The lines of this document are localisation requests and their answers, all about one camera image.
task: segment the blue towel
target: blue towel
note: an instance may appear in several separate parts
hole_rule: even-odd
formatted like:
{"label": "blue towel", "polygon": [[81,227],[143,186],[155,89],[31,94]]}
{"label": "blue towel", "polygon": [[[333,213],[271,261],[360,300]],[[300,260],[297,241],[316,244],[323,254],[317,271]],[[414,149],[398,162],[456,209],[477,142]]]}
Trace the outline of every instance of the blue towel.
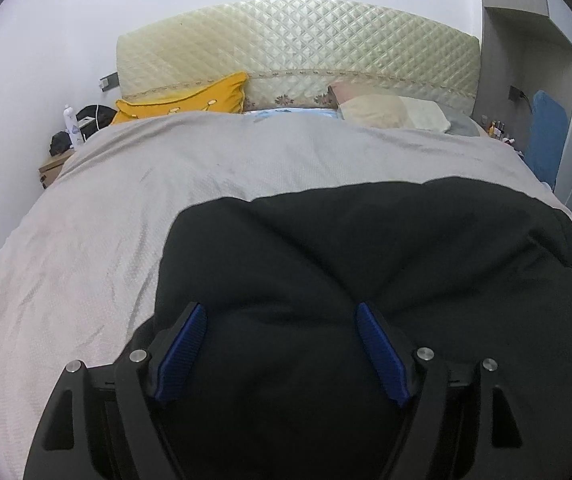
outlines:
{"label": "blue towel", "polygon": [[524,162],[540,182],[546,182],[552,189],[555,189],[567,134],[566,111],[546,92],[539,90],[532,99],[530,140]]}

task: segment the wooden nightstand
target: wooden nightstand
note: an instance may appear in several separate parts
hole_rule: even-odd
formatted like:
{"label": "wooden nightstand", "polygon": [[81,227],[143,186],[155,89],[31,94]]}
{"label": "wooden nightstand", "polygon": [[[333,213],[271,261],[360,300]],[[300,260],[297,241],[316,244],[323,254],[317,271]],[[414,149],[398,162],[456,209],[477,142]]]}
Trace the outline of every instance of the wooden nightstand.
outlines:
{"label": "wooden nightstand", "polygon": [[39,168],[39,181],[44,189],[50,186],[59,176],[61,169],[64,167],[64,162],[68,160],[73,153],[74,150],[68,150],[61,155],[51,156],[43,163],[41,168]]}

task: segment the headboard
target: headboard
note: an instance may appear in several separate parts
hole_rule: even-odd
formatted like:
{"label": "headboard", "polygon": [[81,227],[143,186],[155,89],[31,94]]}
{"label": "headboard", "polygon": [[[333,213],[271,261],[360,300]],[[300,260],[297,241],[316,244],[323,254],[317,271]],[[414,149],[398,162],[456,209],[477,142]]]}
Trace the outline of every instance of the headboard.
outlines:
{"label": "headboard", "polygon": [[118,38],[124,99],[245,71],[246,110],[331,107],[330,83],[370,82],[470,115],[479,40],[415,14],[341,0],[253,0],[193,10]]}

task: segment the white bottle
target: white bottle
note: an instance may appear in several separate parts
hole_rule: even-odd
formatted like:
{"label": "white bottle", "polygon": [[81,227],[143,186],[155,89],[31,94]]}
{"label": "white bottle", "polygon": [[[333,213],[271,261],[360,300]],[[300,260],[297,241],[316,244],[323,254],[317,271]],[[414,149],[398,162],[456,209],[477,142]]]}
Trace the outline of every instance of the white bottle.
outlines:
{"label": "white bottle", "polygon": [[83,140],[82,131],[79,129],[77,116],[74,114],[74,110],[72,110],[70,105],[66,105],[66,109],[64,110],[64,121],[66,122],[66,130],[70,136],[72,148],[76,149],[85,141]]}

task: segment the metal screw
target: metal screw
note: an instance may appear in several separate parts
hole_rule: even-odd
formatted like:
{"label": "metal screw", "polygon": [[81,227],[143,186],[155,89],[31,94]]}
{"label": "metal screw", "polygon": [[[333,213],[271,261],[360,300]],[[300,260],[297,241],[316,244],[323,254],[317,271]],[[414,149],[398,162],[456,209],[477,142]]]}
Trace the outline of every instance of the metal screw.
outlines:
{"label": "metal screw", "polygon": [[79,359],[75,359],[74,361],[70,361],[67,365],[66,365],[66,372],[70,372],[71,374],[79,371],[79,369],[82,367],[82,362],[79,361]]}
{"label": "metal screw", "polygon": [[142,350],[142,349],[134,350],[133,352],[130,352],[130,360],[133,363],[140,363],[141,361],[146,359],[146,357],[148,357],[148,354],[146,353],[145,350]]}
{"label": "metal screw", "polygon": [[421,348],[417,349],[417,357],[419,357],[419,359],[422,361],[430,361],[433,357],[435,357],[435,352],[426,346],[422,346]]}
{"label": "metal screw", "polygon": [[497,361],[491,359],[490,357],[487,357],[482,361],[482,366],[489,372],[494,372],[499,367]]}

